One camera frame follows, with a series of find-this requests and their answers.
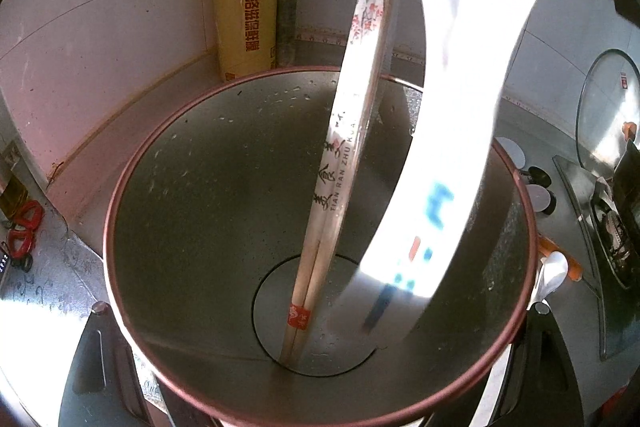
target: kitchen counter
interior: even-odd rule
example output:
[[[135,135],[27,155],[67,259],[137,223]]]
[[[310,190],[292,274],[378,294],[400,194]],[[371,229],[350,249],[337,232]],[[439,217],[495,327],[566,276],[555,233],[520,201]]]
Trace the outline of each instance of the kitchen counter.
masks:
[[[586,244],[552,159],[560,155],[576,161],[574,141],[506,100],[500,104],[495,134],[515,140],[526,154],[527,166],[539,166],[551,176],[550,188],[558,204],[551,216],[538,214],[538,227],[590,273]],[[0,369],[30,415],[41,425],[54,427],[66,373],[89,308],[95,299],[106,299],[106,289],[99,256],[67,229],[62,216],[31,181],[26,184],[46,205],[43,226],[47,233],[38,238],[32,273],[14,270],[0,289],[0,323],[3,331],[10,332],[0,336]],[[92,230],[102,229],[103,200],[104,194],[96,199],[94,211],[90,203],[84,214],[94,221],[87,223]],[[640,343],[601,362],[598,306],[587,285],[567,280],[547,301],[569,350],[588,416],[625,385],[640,365]],[[27,352],[27,356],[15,356],[16,337],[20,338],[20,353]],[[145,391],[147,395],[155,392],[151,387]]]

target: circular line on pot bottom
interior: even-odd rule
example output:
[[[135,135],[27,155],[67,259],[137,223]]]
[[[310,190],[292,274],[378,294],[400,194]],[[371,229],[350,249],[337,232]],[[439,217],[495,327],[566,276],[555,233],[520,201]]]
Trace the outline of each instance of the circular line on pot bottom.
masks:
[[[260,284],[254,299],[254,330],[258,341],[273,360],[278,360],[293,285],[300,257],[276,266]],[[358,265],[344,257],[332,261],[322,295],[306,330],[305,347],[290,370],[308,377],[333,377],[361,364],[373,352],[373,344],[362,338],[336,335],[327,325],[332,305],[347,286]]]

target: orange handle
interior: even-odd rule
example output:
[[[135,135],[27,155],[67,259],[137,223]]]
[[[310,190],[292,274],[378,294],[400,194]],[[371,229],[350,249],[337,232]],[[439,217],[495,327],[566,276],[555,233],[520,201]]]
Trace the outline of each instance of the orange handle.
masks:
[[[578,282],[582,279],[582,266],[571,255],[566,253],[562,248],[558,247],[548,237],[538,234],[538,251],[545,257],[549,257],[552,252],[559,251],[566,257],[567,264],[569,265],[568,276],[572,281]]]

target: pot rim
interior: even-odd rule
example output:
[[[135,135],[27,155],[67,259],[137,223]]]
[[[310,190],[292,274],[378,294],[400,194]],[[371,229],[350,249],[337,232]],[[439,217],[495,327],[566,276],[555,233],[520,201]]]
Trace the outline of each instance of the pot rim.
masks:
[[[175,394],[180,396],[186,402],[192,404],[194,407],[203,410],[207,414],[222,419],[237,427],[280,427],[283,424],[279,423],[264,423],[260,418],[251,417],[238,417],[233,410],[227,409],[224,405],[218,404],[215,400],[204,396],[202,393],[191,387],[188,383],[177,378],[167,367],[165,367],[161,360],[151,353],[148,349],[143,349],[144,346],[140,335],[132,327],[129,317],[122,305],[120,298],[120,292],[118,289],[118,283],[115,278],[115,265],[114,265],[114,229],[116,224],[116,216],[122,201],[122,196],[127,187],[129,179],[136,169],[136,166],[142,159],[142,156],[146,153],[146,150],[153,144],[153,142],[161,136],[162,133],[178,118],[180,118],[188,110],[196,107],[198,104],[204,102],[210,97],[230,89],[232,87],[240,86],[251,82],[252,80],[258,80],[260,78],[266,78],[268,76],[274,76],[277,74],[287,73],[305,73],[305,72],[331,72],[337,73],[340,71],[336,66],[297,66],[290,68],[278,68],[270,71],[263,71],[261,73],[251,74],[242,78],[235,79],[231,82],[226,82],[220,86],[213,87],[206,93],[198,96],[195,100],[187,103],[182,108],[175,111],[169,118],[167,118],[162,124],[160,124],[156,130],[154,130],[136,150],[136,153],[131,157],[127,166],[124,168],[122,174],[118,179],[116,188],[111,196],[111,201],[107,210],[106,223],[104,228],[103,237],[103,256],[104,256],[104,277],[106,280],[107,293],[113,308],[113,314],[116,321],[122,331],[122,334],[127,339],[127,342],[131,345],[133,350],[142,358],[148,362],[149,366],[153,370],[154,374],[159,377]],[[409,82],[396,78],[394,76],[385,75],[385,80],[389,80],[402,86],[410,87],[419,92],[422,92],[422,88],[415,86]],[[340,427],[382,427],[393,425],[406,425],[412,421],[422,418],[427,415],[429,411],[445,400],[454,399],[473,387],[478,381],[491,369],[495,360],[502,354],[504,348],[509,344],[518,328],[522,324],[527,312],[527,303],[529,302],[531,291],[533,290],[534,275],[536,270],[536,256],[538,252],[537,245],[537,232],[536,232],[536,220],[534,217],[533,208],[531,206],[529,195],[526,190],[526,186],[522,181],[518,170],[515,165],[504,151],[504,149],[494,139],[492,144],[495,152],[498,153],[500,159],[505,166],[511,172],[511,177],[520,195],[520,200],[524,206],[525,218],[527,222],[528,231],[528,243],[529,243],[529,258],[527,260],[527,270],[525,273],[524,286],[522,292],[518,297],[515,308],[511,314],[511,317],[507,321],[504,329],[495,339],[495,342],[485,351],[485,353],[476,362],[471,365],[462,375],[457,377],[449,385],[439,390],[437,393],[428,396],[427,398],[420,400],[404,409],[399,409],[392,413],[388,413],[375,418],[364,419],[360,421],[350,423],[340,423]],[[336,427],[338,424],[286,424],[287,427]]]

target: red label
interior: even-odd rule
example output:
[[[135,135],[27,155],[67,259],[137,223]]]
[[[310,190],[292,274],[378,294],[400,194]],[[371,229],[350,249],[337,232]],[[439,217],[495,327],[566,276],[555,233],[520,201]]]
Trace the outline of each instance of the red label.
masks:
[[[297,330],[306,330],[306,325],[309,324],[309,316],[311,312],[305,310],[302,306],[296,306],[291,304],[289,306],[289,318],[287,324]]]

